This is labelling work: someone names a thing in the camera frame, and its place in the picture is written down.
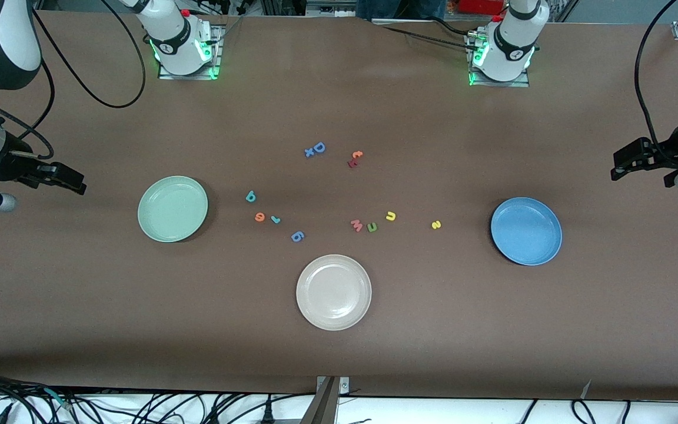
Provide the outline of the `mint green plate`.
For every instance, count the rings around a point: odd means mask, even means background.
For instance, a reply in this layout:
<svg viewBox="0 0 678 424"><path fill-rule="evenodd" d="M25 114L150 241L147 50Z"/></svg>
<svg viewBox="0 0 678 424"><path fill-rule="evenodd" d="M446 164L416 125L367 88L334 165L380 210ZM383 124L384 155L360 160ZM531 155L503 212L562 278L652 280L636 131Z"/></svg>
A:
<svg viewBox="0 0 678 424"><path fill-rule="evenodd" d="M175 243L196 233L208 212L204 186L191 177L169 176L153 183L142 195L137 220L148 238Z"/></svg>

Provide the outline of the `blue plate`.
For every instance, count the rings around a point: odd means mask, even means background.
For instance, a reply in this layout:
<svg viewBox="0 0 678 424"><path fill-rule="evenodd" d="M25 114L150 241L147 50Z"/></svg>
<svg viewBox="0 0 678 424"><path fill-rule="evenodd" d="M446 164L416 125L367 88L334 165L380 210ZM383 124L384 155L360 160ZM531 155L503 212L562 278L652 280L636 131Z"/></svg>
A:
<svg viewBox="0 0 678 424"><path fill-rule="evenodd" d="M541 201L514 197L493 210L493 244L505 258L521 266L541 266L553 260L563 243L557 215Z"/></svg>

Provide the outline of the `red box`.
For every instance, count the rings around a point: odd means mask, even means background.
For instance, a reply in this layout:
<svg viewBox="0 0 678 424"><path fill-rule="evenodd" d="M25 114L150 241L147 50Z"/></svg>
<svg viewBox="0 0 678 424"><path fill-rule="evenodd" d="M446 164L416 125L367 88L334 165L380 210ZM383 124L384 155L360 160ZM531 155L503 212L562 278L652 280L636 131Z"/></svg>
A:
<svg viewBox="0 0 678 424"><path fill-rule="evenodd" d="M508 0L457 0L457 11L471 15L498 15Z"/></svg>

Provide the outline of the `person in blue jeans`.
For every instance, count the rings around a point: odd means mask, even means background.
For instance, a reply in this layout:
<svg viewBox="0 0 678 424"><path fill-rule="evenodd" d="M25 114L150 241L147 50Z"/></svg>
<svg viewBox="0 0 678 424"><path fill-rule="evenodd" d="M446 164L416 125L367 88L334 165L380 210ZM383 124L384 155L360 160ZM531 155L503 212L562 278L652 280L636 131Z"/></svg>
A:
<svg viewBox="0 0 678 424"><path fill-rule="evenodd" d="M355 15L366 21L372 19L427 19L442 18L448 0L356 0Z"/></svg>

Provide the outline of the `beige plate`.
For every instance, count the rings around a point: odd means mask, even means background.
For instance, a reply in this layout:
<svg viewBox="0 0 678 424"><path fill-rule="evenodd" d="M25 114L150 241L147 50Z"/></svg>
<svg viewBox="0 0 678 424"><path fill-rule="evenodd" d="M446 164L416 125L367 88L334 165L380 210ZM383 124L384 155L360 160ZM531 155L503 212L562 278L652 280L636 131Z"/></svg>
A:
<svg viewBox="0 0 678 424"><path fill-rule="evenodd" d="M325 331L350 329L369 311L371 279L355 259L340 254L318 257L298 277L295 298L302 316Z"/></svg>

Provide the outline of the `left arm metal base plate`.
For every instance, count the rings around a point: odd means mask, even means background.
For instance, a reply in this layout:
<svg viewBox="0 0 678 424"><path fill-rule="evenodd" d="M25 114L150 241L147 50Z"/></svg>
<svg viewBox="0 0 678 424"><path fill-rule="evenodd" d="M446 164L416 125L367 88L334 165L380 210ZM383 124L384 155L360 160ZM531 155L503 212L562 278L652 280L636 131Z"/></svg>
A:
<svg viewBox="0 0 678 424"><path fill-rule="evenodd" d="M535 52L534 46L527 50L502 51L485 27L469 31L466 46L468 78L471 85L485 85L504 88L527 88L529 78L527 68Z"/></svg>

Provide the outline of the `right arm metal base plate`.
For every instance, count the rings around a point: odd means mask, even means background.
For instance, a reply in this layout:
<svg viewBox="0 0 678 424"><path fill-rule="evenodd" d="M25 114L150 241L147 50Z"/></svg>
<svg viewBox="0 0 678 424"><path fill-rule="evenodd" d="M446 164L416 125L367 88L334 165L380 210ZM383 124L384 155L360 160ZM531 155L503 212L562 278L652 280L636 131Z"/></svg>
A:
<svg viewBox="0 0 678 424"><path fill-rule="evenodd" d="M213 81L217 80L221 69L221 61L224 51L224 35L226 26L212 25L202 22L198 26L199 31L194 38L196 54L186 56L185 59L192 64L200 64L194 72L187 74L175 74L167 70L167 61L159 58L159 53L154 56L158 63L159 80L190 80L190 81Z"/></svg>

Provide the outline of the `grey metal table bracket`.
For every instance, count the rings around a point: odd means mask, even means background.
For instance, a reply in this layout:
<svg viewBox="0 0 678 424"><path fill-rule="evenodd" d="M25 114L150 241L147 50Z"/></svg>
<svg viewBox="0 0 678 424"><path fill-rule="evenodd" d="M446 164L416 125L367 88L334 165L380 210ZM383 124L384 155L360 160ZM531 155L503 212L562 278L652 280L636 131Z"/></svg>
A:
<svg viewBox="0 0 678 424"><path fill-rule="evenodd" d="M335 424L339 398L349 392L349 377L319 376L317 392L299 424Z"/></svg>

